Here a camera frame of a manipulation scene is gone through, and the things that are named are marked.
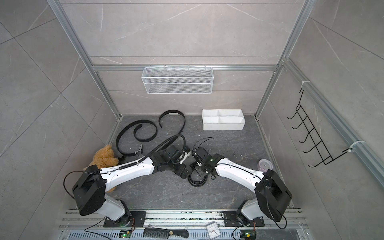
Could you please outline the long black leather belt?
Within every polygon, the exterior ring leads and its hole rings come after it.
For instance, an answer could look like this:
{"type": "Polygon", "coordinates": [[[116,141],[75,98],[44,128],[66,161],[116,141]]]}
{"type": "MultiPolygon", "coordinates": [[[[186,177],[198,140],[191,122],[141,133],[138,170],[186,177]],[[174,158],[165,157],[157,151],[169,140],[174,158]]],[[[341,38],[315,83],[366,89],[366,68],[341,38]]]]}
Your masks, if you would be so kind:
{"type": "Polygon", "coordinates": [[[208,174],[202,170],[197,163],[190,164],[191,174],[188,176],[188,182],[193,187],[202,187],[208,180],[208,174]]]}

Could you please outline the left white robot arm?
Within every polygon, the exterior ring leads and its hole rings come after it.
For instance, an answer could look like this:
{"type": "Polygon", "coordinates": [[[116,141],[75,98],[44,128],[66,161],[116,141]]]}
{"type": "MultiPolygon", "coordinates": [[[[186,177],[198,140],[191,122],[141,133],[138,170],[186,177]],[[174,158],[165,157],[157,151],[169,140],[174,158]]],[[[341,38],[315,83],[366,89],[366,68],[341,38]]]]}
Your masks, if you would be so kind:
{"type": "Polygon", "coordinates": [[[191,170],[184,161],[191,153],[188,147],[181,150],[176,146],[170,146],[127,164],[102,169],[96,165],[88,167],[72,189],[79,214],[81,216],[99,214],[112,221],[130,217],[131,213],[125,202],[112,198],[107,192],[138,177],[166,170],[185,179],[191,170]]]}

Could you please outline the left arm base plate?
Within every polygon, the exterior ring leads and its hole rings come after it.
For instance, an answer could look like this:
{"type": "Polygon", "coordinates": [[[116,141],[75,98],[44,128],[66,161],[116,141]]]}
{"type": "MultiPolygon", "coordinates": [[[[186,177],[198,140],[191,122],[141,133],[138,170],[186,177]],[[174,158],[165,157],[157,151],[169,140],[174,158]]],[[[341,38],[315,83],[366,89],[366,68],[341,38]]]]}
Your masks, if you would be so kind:
{"type": "Polygon", "coordinates": [[[123,215],[120,219],[113,221],[106,218],[104,228],[128,228],[128,227],[143,227],[146,220],[146,211],[133,211],[130,216],[123,215]]]}

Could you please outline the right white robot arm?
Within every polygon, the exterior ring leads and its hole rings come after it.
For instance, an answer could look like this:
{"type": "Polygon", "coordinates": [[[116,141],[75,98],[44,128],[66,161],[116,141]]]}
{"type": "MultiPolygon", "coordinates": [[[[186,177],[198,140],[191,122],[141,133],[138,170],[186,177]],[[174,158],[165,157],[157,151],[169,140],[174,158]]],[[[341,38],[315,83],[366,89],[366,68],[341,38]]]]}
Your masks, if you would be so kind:
{"type": "Polygon", "coordinates": [[[275,223],[285,217],[292,193],[273,170],[260,172],[248,169],[222,155],[212,156],[202,147],[193,149],[192,156],[196,160],[194,168],[199,175],[227,178],[255,193],[255,199],[243,201],[236,211],[236,219],[242,225],[248,225],[263,216],[275,223]]]}

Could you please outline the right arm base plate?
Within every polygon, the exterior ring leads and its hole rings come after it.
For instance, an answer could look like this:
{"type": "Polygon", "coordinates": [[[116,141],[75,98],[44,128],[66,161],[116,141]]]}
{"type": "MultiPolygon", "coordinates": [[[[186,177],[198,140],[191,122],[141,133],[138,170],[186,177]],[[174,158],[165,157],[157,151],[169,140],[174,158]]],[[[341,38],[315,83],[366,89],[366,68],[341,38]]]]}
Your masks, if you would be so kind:
{"type": "Polygon", "coordinates": [[[257,217],[253,220],[249,220],[242,213],[238,213],[237,211],[223,211],[222,217],[224,219],[225,227],[265,226],[263,217],[257,217]]]}

